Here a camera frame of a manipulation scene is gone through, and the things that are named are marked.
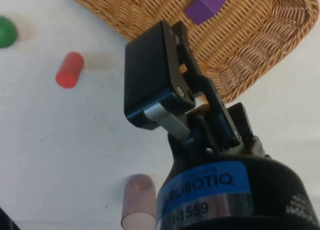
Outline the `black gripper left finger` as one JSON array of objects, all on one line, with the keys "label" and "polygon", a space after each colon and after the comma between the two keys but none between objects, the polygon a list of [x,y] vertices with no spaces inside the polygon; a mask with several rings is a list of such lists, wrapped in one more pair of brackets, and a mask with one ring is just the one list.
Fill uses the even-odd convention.
[{"label": "black gripper left finger", "polygon": [[125,48],[124,114],[137,128],[164,128],[182,145],[225,152],[241,137],[189,47],[182,21],[162,20]]}]

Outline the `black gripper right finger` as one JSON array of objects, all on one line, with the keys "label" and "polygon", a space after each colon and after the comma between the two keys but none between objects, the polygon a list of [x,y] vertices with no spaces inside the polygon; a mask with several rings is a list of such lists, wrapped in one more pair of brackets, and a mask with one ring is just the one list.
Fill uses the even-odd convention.
[{"label": "black gripper right finger", "polygon": [[242,142],[246,147],[250,147],[253,142],[254,134],[245,106],[241,102],[238,102],[230,106],[228,112],[241,136]]}]

